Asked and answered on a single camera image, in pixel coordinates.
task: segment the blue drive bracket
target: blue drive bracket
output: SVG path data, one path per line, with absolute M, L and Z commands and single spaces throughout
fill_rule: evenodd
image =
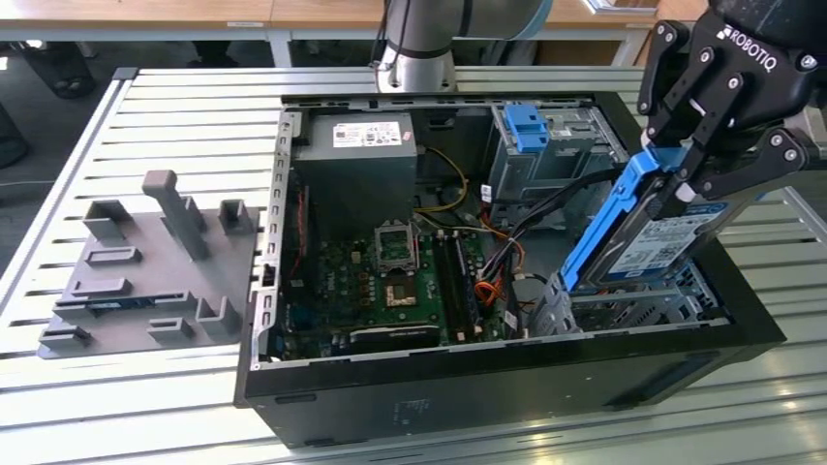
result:
M 615 226 L 620 215 L 631 212 L 637 205 L 636 191 L 645 176 L 657 170 L 663 172 L 675 171 L 681 165 L 684 156 L 685 149 L 681 147 L 647 147 L 629 160 L 611 189 L 605 203 L 597 212 L 597 216 L 585 229 L 583 237 L 563 264 L 560 275 L 563 284 L 569 291 L 573 291 L 576 288 L 583 265 L 596 253 L 597 246 Z
M 505 105 L 505 124 L 516 141 L 519 153 L 545 150 L 549 135 L 545 119 L 532 105 Z

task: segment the wooden desk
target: wooden desk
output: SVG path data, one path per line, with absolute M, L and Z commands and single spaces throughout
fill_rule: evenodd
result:
M 267 39 L 271 0 L 0 0 L 0 41 Z
M 708 6 L 708 0 L 660 0 L 660 5 L 657 6 L 657 20 L 672 19 L 675 21 L 695 22 L 707 11 Z M 645 45 L 640 50 L 640 55 L 635 62 L 637 66 L 645 65 L 649 45 L 651 40 L 645 39 Z
M 291 66 L 292 40 L 372 40 L 383 0 L 272 0 L 269 44 L 276 66 Z M 592 15 L 581 0 L 555 0 L 537 41 L 616 41 L 612 65 L 632 65 L 655 16 Z

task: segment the power supply label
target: power supply label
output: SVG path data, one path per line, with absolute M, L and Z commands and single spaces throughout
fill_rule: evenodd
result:
M 399 122 L 341 123 L 333 126 L 333 148 L 401 145 Z

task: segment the vertical post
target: vertical post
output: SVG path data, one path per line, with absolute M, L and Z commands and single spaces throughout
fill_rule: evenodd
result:
M 268 31 L 269 51 L 272 52 L 272 64 L 276 68 L 292 68 L 293 60 L 289 55 L 291 33 L 285 30 Z
M 145 173 L 141 189 L 144 194 L 157 200 L 167 224 L 184 245 L 189 257 L 193 260 L 201 260 L 209 255 L 209 250 L 192 215 L 187 211 L 184 200 L 176 191 L 177 180 L 179 177 L 173 171 L 152 170 Z

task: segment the floor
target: floor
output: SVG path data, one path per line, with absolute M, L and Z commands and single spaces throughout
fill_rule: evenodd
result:
M 86 60 L 98 86 L 77 99 L 61 100 L 10 51 L 0 67 L 0 103 L 12 115 L 30 150 L 13 166 L 0 170 L 0 184 L 53 180 L 94 111 L 105 84 L 119 67 L 181 68 L 196 58 L 189 42 L 98 43 L 97 56 Z M 236 42 L 228 54 L 245 67 L 271 67 L 269 46 L 264 42 Z M 0 273 L 17 250 L 28 225 L 49 192 L 48 184 L 0 186 Z

